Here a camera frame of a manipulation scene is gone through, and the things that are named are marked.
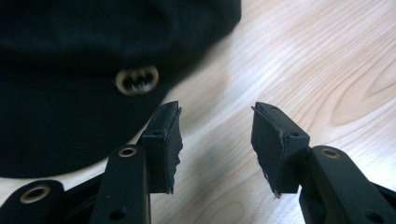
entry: black cap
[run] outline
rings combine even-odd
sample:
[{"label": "black cap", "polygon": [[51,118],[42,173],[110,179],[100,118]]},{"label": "black cap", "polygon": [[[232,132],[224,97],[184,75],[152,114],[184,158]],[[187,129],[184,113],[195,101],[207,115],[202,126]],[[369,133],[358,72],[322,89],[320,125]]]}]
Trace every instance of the black cap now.
[{"label": "black cap", "polygon": [[59,175],[105,158],[240,20],[239,0],[1,5],[3,177]]}]

